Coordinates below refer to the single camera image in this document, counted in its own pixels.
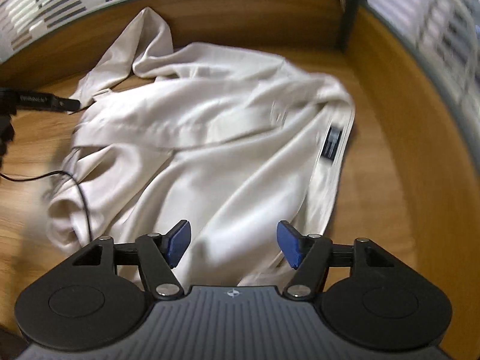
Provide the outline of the cream white jacket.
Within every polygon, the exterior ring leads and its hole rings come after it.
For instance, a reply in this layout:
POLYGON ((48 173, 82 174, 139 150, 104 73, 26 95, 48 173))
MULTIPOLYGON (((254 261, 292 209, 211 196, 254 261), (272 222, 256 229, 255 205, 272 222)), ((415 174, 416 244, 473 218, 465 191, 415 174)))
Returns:
POLYGON ((168 24, 145 8, 74 98, 85 113, 46 225, 65 253, 185 219, 192 240, 174 271, 182 286, 283 287, 293 271, 278 223, 326 230, 355 119, 336 77, 249 49, 174 49, 168 24))

